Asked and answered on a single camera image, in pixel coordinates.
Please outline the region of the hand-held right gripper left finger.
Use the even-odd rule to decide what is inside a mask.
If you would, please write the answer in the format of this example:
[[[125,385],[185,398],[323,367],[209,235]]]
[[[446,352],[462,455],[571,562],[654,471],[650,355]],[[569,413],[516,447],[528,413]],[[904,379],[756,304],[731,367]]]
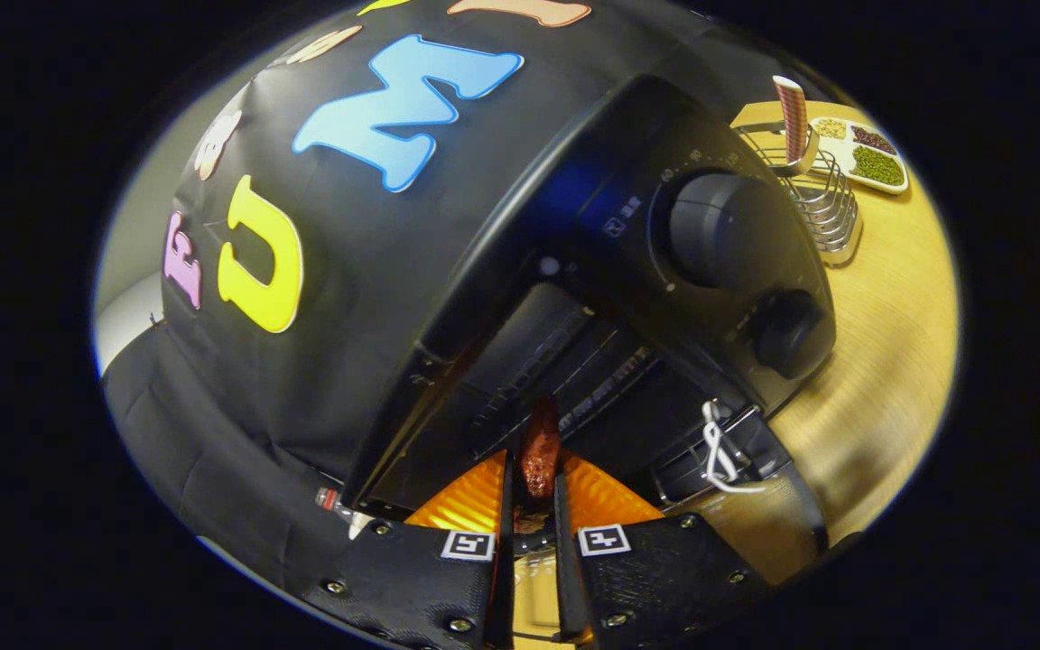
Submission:
[[[503,451],[475,468],[487,480],[484,531],[373,519],[305,599],[341,625],[408,649],[512,649],[514,467]]]

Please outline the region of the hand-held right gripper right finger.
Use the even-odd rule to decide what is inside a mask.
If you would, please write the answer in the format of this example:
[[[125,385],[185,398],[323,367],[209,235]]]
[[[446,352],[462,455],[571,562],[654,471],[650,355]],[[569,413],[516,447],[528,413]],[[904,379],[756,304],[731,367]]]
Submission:
[[[554,522],[566,643],[676,645],[772,589],[701,515],[664,515],[574,454],[554,480]]]

